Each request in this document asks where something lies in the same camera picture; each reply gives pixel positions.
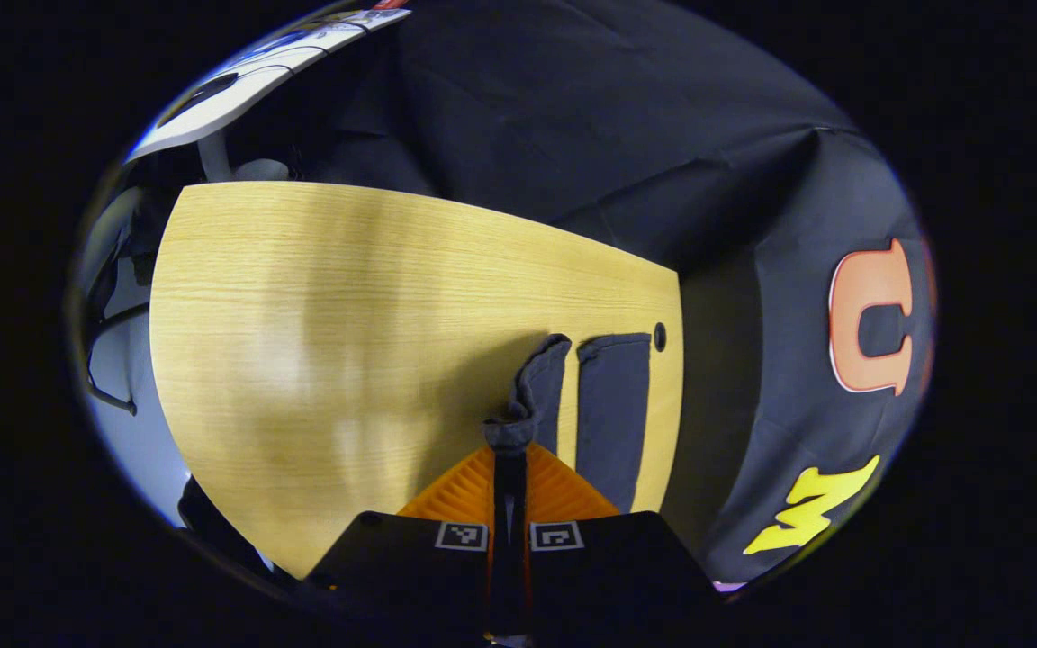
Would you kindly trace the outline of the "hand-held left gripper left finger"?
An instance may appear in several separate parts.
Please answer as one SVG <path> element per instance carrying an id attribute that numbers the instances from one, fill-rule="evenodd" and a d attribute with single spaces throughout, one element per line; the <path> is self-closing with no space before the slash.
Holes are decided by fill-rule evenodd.
<path id="1" fill-rule="evenodd" d="M 306 587 L 330 611 L 379 630 L 423 637 L 513 632 L 513 452 L 485 447 L 466 459 L 427 504 L 485 506 L 452 522 L 366 511 L 325 553 Z"/>

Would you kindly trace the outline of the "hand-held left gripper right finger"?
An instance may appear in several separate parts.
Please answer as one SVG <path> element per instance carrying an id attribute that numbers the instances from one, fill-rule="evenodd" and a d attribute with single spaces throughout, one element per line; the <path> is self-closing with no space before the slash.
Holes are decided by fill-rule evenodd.
<path id="1" fill-rule="evenodd" d="M 721 604 L 658 513 L 618 512 L 571 467 L 527 450 L 523 602 L 534 637 L 695 637 Z"/>

